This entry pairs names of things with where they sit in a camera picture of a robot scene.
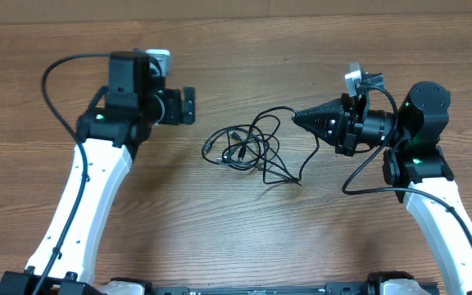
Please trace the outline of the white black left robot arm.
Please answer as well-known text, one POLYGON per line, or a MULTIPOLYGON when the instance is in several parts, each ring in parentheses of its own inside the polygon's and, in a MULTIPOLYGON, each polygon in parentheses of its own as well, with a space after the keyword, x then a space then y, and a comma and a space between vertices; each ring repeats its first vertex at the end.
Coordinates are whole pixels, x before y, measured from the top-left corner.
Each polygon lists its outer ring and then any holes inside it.
POLYGON ((170 52, 106 55, 108 83, 94 95, 76 127, 65 189, 41 243, 21 272, 7 271, 0 294, 152 294, 150 282, 113 278, 93 286, 102 233, 116 193, 138 148, 155 125, 191 125, 195 90, 169 89, 170 52))

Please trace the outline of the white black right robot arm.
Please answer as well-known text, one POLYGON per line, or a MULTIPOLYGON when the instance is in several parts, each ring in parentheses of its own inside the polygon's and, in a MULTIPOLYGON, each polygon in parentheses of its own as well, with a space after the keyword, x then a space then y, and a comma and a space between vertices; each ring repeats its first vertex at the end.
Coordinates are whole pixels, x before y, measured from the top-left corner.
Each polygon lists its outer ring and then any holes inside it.
POLYGON ((455 176, 438 143, 449 121, 451 95, 430 81, 414 84, 391 112, 370 109, 381 83, 361 83, 353 94, 299 111, 293 122, 353 156, 358 144, 383 157, 384 192, 393 192, 418 223, 447 293, 472 294, 472 222, 455 176))

